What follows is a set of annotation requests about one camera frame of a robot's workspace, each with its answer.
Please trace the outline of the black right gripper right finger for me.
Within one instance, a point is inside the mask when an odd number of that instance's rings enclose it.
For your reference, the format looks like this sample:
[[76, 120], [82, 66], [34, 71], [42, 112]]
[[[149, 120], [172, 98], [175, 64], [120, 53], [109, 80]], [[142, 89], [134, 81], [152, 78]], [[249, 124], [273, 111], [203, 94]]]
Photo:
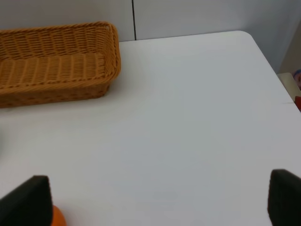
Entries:
[[267, 210], [273, 226], [299, 226], [301, 178], [285, 169], [272, 170]]

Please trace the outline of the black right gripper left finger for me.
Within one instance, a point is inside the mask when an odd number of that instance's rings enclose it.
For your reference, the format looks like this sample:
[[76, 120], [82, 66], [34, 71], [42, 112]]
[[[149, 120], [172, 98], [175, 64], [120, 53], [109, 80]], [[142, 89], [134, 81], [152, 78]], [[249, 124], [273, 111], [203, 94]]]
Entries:
[[2, 226], [49, 226], [53, 203], [47, 176], [33, 176], [0, 199]]

